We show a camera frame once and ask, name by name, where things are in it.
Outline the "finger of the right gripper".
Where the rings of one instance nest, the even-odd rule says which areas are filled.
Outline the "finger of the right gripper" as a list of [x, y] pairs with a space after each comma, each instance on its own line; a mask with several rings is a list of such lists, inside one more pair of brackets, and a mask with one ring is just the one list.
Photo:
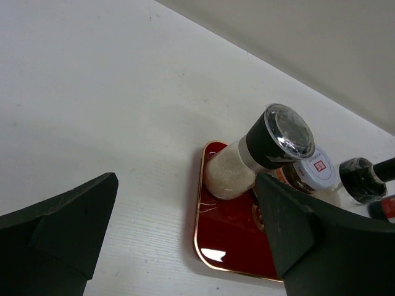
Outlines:
[[385, 184], [395, 180], [395, 158], [372, 165], [371, 175], [375, 184]]

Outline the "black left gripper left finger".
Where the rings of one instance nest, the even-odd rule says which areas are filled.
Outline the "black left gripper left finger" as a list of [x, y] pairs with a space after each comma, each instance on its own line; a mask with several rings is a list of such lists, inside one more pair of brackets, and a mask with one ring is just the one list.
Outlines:
[[1, 216], [1, 295], [83, 295], [118, 186], [115, 173], [104, 173]]

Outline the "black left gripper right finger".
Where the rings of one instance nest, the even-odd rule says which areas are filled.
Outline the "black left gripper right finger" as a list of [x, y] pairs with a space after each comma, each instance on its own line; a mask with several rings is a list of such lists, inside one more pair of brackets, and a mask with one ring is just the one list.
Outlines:
[[288, 295], [393, 295], [394, 225], [335, 207], [261, 173], [256, 192]]

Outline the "black-cap white salt bottle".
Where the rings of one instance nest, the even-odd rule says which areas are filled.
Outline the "black-cap white salt bottle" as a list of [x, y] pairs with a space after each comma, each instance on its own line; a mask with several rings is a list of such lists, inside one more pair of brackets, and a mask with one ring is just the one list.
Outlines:
[[318, 191], [313, 196], [319, 200], [341, 206], [341, 194], [347, 195], [357, 204], [366, 205], [383, 198], [387, 183], [375, 184], [371, 175], [371, 161], [356, 157], [343, 161], [338, 168], [339, 182], [329, 189]]

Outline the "red-cap dark sauce bottle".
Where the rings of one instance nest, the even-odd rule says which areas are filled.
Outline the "red-cap dark sauce bottle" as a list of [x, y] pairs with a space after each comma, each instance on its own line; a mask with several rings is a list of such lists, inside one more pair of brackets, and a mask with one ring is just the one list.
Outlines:
[[394, 224], [395, 196], [384, 197], [368, 205], [368, 214], [371, 218]]

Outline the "white-lid seasoning jar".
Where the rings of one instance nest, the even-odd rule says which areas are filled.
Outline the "white-lid seasoning jar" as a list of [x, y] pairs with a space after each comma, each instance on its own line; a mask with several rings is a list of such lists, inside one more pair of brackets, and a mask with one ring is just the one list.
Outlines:
[[310, 158], [276, 169], [274, 177], [308, 195], [329, 189], [336, 181], [332, 161], [318, 145]]

